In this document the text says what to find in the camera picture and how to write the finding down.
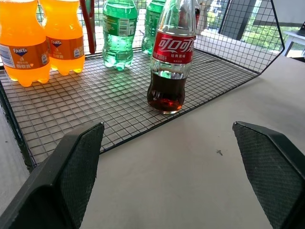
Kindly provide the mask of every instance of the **green soda bottle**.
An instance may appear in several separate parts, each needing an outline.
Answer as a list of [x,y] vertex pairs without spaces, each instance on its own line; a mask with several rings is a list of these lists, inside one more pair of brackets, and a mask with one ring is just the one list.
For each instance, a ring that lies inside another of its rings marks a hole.
[[145,35],[142,40],[142,52],[152,54],[154,40],[156,38],[156,28],[163,10],[165,0],[152,0],[146,9],[145,15]]
[[132,42],[138,12],[133,0],[107,0],[103,7],[103,59],[119,71],[132,63]]

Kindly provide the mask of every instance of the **wire rack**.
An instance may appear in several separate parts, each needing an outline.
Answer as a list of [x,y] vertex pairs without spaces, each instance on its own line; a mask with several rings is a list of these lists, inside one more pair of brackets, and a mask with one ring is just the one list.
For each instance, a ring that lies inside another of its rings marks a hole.
[[[150,62],[149,56],[139,51],[146,1],[135,1],[134,59],[123,72],[102,63],[104,2],[95,1],[97,55],[86,57],[82,73],[61,76],[51,72],[48,83],[35,82],[23,88],[0,71],[0,101],[29,169],[46,159],[65,133],[81,124],[105,122],[101,148],[105,152],[259,76],[284,48],[272,0],[199,0],[196,51],[185,102],[177,114],[162,115],[146,102]],[[84,26],[80,8],[78,17]],[[42,18],[38,6],[37,19],[41,22]],[[88,54],[85,27],[83,31]]]

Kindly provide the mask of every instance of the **white table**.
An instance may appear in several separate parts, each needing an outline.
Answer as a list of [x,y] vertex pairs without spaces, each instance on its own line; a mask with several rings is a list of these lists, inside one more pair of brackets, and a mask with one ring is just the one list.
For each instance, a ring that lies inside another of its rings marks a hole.
[[[305,152],[304,71],[304,63],[280,57],[262,76],[101,155],[81,228],[271,229],[232,124],[277,130]],[[10,163],[9,173],[0,166],[2,207],[21,185],[7,182],[20,172]]]
[[297,31],[284,31],[288,35],[288,39],[285,43],[285,50],[282,53],[283,56],[287,56],[292,45],[295,43],[305,45],[305,37],[297,35]]

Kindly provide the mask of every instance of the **fanta bottle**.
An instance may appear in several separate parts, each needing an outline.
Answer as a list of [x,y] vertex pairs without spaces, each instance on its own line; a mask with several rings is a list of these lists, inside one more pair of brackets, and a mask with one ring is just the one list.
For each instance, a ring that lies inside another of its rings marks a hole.
[[40,4],[51,68],[62,75],[68,75],[70,70],[80,73],[85,56],[82,27],[77,18],[79,0],[40,0]]
[[0,56],[9,77],[24,86],[49,80],[48,45],[36,0],[0,0]]

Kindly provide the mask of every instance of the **black wire mesh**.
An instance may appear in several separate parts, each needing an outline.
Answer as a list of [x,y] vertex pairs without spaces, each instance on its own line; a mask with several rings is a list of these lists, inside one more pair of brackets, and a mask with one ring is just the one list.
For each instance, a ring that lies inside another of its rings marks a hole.
[[[106,1],[96,0],[95,31],[97,53],[102,52],[102,8]],[[138,21],[133,47],[139,48],[144,35],[146,0],[135,0]],[[239,66],[261,73],[283,49],[282,35],[271,0],[199,0],[201,12],[195,48],[214,54]],[[89,45],[85,22],[83,25],[85,53]],[[37,8],[37,20],[42,22],[43,10]]]
[[134,64],[123,72],[106,68],[100,55],[85,62],[82,73],[52,72],[46,84],[24,88],[4,71],[0,80],[27,142],[34,165],[50,155],[65,133],[86,122],[105,122],[101,151],[141,135],[228,92],[258,74],[194,53],[186,81],[185,102],[179,113],[162,115],[147,104],[150,58],[134,53]]

